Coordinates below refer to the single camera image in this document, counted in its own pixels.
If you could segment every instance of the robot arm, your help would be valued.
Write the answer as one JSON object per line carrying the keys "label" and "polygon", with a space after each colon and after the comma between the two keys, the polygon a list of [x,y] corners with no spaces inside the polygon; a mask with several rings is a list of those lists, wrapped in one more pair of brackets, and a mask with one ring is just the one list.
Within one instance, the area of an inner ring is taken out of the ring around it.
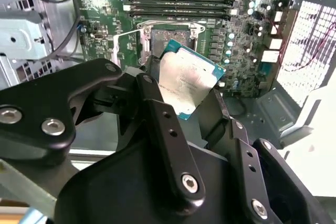
{"label": "robot arm", "polygon": [[[78,172],[76,127],[103,112],[118,115],[122,150]],[[0,183],[56,224],[333,223],[216,89],[195,113],[207,150],[187,142],[148,74],[97,59],[22,83],[0,92]]]}

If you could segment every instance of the motherboard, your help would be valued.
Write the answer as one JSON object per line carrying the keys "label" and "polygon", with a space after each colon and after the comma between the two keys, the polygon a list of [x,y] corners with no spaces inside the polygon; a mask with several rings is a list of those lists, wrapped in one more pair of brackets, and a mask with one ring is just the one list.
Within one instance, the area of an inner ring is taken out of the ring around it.
{"label": "motherboard", "polygon": [[174,39],[222,66],[224,95],[240,97],[258,97],[270,87],[268,75],[279,67],[275,62],[281,41],[270,38],[272,24],[281,20],[281,14],[274,17],[281,13],[279,0],[79,2],[86,60],[107,58],[122,69],[141,66],[150,55],[159,57]]}

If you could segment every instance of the metal bolt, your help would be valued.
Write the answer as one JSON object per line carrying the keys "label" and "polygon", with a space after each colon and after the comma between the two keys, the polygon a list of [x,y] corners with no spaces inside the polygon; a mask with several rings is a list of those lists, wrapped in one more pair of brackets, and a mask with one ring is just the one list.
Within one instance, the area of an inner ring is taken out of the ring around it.
{"label": "metal bolt", "polygon": [[268,142],[264,141],[264,145],[265,145],[266,148],[268,148],[269,150],[272,149],[272,146],[271,146]]}
{"label": "metal bolt", "polygon": [[267,211],[266,208],[263,206],[262,203],[260,203],[258,200],[253,199],[252,200],[252,207],[253,210],[256,212],[256,214],[263,220],[267,219]]}
{"label": "metal bolt", "polygon": [[15,108],[7,107],[0,109],[0,123],[13,124],[20,121],[22,113]]}
{"label": "metal bolt", "polygon": [[184,174],[182,176],[182,184],[192,194],[198,190],[198,183],[196,179],[189,174]]}
{"label": "metal bolt", "polygon": [[149,83],[153,82],[152,79],[149,76],[144,75],[143,78]]}
{"label": "metal bolt", "polygon": [[58,119],[47,119],[41,126],[44,133],[51,136],[59,136],[65,131],[65,125]]}
{"label": "metal bolt", "polygon": [[236,121],[236,125],[237,125],[237,127],[238,127],[238,128],[240,128],[241,130],[243,129],[243,126],[242,126],[242,124],[241,124],[241,123],[239,123],[238,121]]}
{"label": "metal bolt", "polygon": [[116,71],[116,69],[114,68],[114,66],[112,64],[106,63],[105,67],[112,72]]}

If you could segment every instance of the mounting hole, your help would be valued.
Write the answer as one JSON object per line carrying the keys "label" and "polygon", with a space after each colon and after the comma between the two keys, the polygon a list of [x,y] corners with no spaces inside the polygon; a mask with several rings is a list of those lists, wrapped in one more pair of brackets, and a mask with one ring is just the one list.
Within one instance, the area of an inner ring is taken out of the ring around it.
{"label": "mounting hole", "polygon": [[168,112],[165,112],[165,111],[164,111],[162,114],[163,114],[163,116],[164,116],[165,118],[170,118],[170,115],[169,115]]}
{"label": "mounting hole", "polygon": [[172,129],[169,130],[169,134],[170,136],[177,137],[177,133]]}
{"label": "mounting hole", "polygon": [[250,170],[252,171],[252,172],[256,172],[257,170],[253,167],[253,166],[251,166],[251,165],[248,165],[248,168],[250,168]]}

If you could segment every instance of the ventilated metal panel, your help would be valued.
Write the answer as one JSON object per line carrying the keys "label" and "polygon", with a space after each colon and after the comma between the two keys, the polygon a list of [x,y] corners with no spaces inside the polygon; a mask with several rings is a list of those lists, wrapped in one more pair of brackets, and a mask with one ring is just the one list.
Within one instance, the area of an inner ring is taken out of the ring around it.
{"label": "ventilated metal panel", "polygon": [[[0,12],[35,10],[45,13],[44,5],[39,0],[0,0]],[[0,52],[0,89],[33,80],[48,73],[57,71],[58,61],[25,61],[9,60]]]}
{"label": "ventilated metal panel", "polygon": [[335,8],[302,2],[277,78],[301,107],[307,95],[321,86],[330,67],[335,22]]}

